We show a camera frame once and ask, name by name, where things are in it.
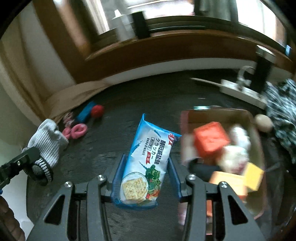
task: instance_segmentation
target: black table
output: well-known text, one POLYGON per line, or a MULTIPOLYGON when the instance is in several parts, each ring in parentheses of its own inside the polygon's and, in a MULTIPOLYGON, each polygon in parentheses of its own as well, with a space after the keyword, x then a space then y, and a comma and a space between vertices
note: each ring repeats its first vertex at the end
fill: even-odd
MULTIPOLYGON (((146 120, 173 132, 180 132, 180 113, 197 105, 219 105, 227 108, 246 109, 254 116, 262 113, 257 107, 219 92, 219 88, 201 84, 190 77, 215 82, 235 81, 237 70, 199 70, 162 74, 112 86, 93 98, 105 106, 101 120, 90 120, 86 136, 70 140, 61 154, 54 171, 53 182, 41 187, 28 178, 27 214, 36 222, 47 202, 66 181, 81 183, 102 174, 113 164, 120 152, 128 154, 142 113, 146 120)), ((79 113, 87 103, 74 110, 79 113)), ((271 135, 261 135, 266 160, 268 203, 264 214, 257 220, 263 234, 272 237, 285 229, 292 217, 296 203, 295 184, 286 169, 290 156, 271 135)), ((180 159, 180 143, 171 153, 180 159)), ((178 202, 165 176, 158 207, 149 211, 130 211, 106 205, 110 232, 113 240, 180 240, 178 228, 178 202)), ((85 210, 82 203, 82 240, 86 240, 85 210)))

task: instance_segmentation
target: metal bolt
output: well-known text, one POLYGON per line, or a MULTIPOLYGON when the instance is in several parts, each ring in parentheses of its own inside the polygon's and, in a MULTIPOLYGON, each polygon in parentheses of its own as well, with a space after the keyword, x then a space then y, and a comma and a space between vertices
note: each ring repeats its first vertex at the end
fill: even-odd
POLYGON ((103 175, 98 175, 98 179, 99 179, 99 181, 104 181, 105 177, 103 175))
POLYGON ((187 177, 188 177, 188 179, 191 180, 191 181, 193 181, 193 180, 196 179, 196 176, 195 176, 194 174, 189 174, 187 177))
POLYGON ((72 187, 72 182, 65 182, 64 186, 65 188, 70 188, 72 187))
POLYGON ((227 182, 222 182, 222 183, 221 183, 221 187, 223 187, 223 188, 227 188, 227 182))

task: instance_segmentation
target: soda biscuit package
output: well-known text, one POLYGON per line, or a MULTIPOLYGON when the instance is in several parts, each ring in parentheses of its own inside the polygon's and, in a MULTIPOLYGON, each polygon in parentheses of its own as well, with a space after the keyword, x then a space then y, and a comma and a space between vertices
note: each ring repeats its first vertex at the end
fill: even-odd
POLYGON ((138 126, 123 172, 117 205, 148 209, 157 205, 170 150, 181 135, 144 120, 138 126))

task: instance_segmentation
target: pink ring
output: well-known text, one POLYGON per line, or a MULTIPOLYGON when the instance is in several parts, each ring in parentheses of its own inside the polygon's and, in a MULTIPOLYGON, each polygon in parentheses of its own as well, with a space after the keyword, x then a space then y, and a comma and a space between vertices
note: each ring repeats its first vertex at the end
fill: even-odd
POLYGON ((71 138, 71 128, 70 127, 66 127, 62 134, 69 140, 71 138))
POLYGON ((87 132, 87 126, 85 124, 77 124, 71 130, 71 136, 73 139, 77 139, 81 136, 84 136, 87 132))

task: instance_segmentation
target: beige ball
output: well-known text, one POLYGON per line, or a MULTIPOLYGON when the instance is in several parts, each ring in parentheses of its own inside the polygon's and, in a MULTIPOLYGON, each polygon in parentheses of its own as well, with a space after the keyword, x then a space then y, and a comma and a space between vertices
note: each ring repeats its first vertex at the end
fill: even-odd
POLYGON ((255 123, 256 123, 258 130, 262 131, 262 132, 268 133, 273 128, 273 124, 272 124, 271 119, 266 115, 262 115, 262 114, 256 115, 255 116, 255 123))

